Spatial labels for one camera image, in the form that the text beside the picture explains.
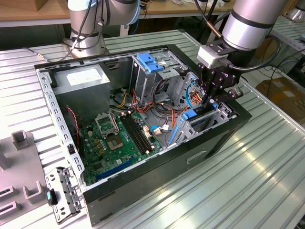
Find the slotted aluminum table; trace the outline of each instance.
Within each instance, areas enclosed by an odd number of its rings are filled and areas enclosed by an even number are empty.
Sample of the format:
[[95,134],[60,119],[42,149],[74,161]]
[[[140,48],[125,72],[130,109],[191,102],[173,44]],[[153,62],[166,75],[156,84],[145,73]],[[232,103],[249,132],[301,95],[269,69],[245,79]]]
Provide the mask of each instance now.
[[294,22],[281,16],[272,28],[272,34],[297,51],[305,49],[305,42],[300,39],[305,34],[305,22]]
[[[198,43],[166,31],[106,39],[111,52],[174,43],[197,62]],[[51,61],[62,45],[33,48]],[[0,138],[34,135],[44,172],[67,166],[26,50],[0,52]],[[95,228],[293,228],[305,214],[305,130],[245,82],[238,102],[253,118],[221,151]],[[57,225],[44,205],[3,226],[89,228],[86,209]]]

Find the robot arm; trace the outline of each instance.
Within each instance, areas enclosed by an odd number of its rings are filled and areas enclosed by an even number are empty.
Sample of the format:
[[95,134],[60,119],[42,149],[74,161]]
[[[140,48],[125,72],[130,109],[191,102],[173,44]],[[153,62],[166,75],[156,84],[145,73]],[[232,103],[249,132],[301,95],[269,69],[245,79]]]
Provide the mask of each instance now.
[[69,0],[68,8],[72,29],[69,45],[73,45],[81,30],[80,42],[72,54],[84,57],[107,52],[102,27],[135,23],[140,14],[140,0]]
[[200,84],[204,88],[203,107],[208,103],[234,100],[242,95],[236,88],[242,72],[263,64],[246,66],[269,34],[288,0],[237,0],[225,24],[223,36],[200,47],[197,59],[202,69]]

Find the blue plastic clip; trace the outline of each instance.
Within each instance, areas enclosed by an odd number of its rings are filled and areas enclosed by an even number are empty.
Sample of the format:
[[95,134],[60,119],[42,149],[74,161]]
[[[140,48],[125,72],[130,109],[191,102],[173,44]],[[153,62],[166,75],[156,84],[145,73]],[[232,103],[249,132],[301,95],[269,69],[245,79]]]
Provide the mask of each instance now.
[[185,119],[185,120],[188,120],[190,118],[193,118],[197,115],[197,113],[193,110],[193,109],[190,109],[190,110],[187,110],[185,111],[183,114],[182,114],[182,117]]
[[155,73],[164,69],[163,66],[159,65],[155,58],[148,53],[137,55],[141,64],[147,68],[149,73]]

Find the cardboard box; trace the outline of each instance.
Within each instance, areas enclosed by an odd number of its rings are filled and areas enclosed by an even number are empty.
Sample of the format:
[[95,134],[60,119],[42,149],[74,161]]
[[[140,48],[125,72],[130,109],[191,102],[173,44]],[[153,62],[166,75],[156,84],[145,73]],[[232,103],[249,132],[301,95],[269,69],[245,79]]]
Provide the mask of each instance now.
[[0,0],[0,5],[38,11],[48,0]]
[[[266,96],[270,80],[256,89]],[[285,77],[273,79],[268,98],[300,125],[305,124],[305,93]]]

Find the open computer tower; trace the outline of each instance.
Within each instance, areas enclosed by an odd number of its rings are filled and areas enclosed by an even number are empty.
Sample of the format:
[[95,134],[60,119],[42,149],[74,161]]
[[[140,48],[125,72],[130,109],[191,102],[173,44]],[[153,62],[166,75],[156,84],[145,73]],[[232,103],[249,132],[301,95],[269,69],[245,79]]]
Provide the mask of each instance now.
[[60,224],[110,217],[215,153],[251,115],[202,108],[199,68],[175,45],[35,66],[68,167],[46,175]]

